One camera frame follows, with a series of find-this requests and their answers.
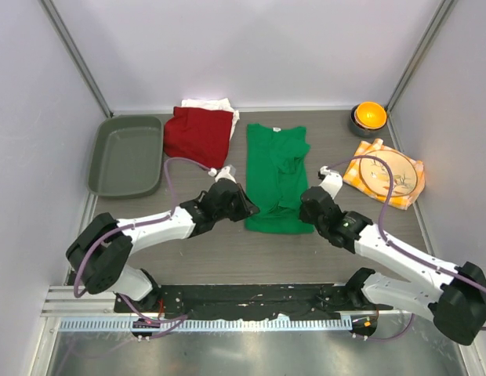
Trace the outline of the green t shirt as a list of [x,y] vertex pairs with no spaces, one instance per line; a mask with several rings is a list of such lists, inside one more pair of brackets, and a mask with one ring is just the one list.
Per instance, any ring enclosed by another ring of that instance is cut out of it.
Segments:
[[314,231],[299,219],[300,198],[308,188],[305,159],[309,151],[303,126],[247,126],[246,193],[259,209],[245,220],[247,230],[285,235]]

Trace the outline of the floral ceramic plate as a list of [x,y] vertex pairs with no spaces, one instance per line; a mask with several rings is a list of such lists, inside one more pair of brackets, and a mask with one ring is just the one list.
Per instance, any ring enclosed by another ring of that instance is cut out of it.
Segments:
[[412,193],[418,182],[417,171],[408,158],[391,150],[374,150],[360,160],[360,176],[373,193],[386,196],[390,181],[394,188],[391,197],[403,197]]

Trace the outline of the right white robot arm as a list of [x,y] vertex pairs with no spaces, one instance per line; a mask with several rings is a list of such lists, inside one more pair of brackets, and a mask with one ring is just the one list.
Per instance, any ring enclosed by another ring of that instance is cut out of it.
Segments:
[[462,266],[428,255],[389,235],[355,211],[342,211],[319,186],[301,196],[299,217],[330,245],[371,259],[401,276],[393,280],[358,270],[346,289],[355,309],[392,306],[431,321],[460,345],[471,345],[486,324],[486,276],[472,262]]

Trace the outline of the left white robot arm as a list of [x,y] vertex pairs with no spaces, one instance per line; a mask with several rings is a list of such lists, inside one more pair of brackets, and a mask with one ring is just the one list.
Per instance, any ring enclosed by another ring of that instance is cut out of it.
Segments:
[[209,190],[156,215],[115,219],[104,212],[94,218],[66,251],[76,272],[74,285],[97,295],[110,291],[140,312],[156,309],[161,290],[144,269],[134,269],[129,257],[138,251],[171,240],[207,233],[217,222],[239,222],[259,213],[240,184],[229,179],[215,182]]

